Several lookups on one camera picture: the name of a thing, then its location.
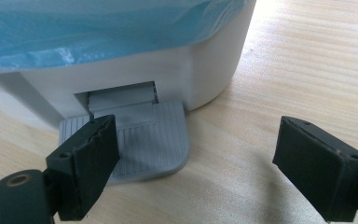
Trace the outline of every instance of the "gray foot pedal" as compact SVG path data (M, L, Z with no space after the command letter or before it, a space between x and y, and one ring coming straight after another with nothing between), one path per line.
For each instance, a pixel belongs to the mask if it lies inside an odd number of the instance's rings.
M93 91L89 111L94 118L114 114L120 161L110 184L146 180L179 171L187 162L189 141L181 102L158 103L153 83ZM60 144L89 121L66 119Z

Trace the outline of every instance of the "white plastic container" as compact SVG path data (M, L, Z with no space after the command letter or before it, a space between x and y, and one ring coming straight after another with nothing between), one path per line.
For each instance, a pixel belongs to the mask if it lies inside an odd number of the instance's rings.
M88 114L89 91L155 81L161 102L204 105L230 82L240 59L255 0L223 29L194 45L97 63L0 74L0 110L31 126L57 129Z

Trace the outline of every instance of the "wood grain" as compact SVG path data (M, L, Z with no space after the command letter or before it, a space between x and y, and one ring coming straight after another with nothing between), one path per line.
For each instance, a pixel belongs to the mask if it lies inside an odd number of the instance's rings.
M81 223L324 223L271 163L282 115L358 148L358 1L258 0L231 84L186 114L185 168L106 188ZM0 179L57 141L0 112Z

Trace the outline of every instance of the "wooden table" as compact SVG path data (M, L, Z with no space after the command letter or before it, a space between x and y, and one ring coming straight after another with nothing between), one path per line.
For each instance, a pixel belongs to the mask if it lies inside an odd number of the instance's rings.
M358 0L258 0L231 84L186 114L185 168L106 188L81 223L324 223L271 163L282 115L358 148ZM0 179L57 141L0 112Z

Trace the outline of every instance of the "blue trash bag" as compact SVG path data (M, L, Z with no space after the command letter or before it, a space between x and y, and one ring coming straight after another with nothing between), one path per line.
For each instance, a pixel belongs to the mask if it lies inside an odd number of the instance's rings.
M205 40L247 0L1 0L0 72L113 59Z

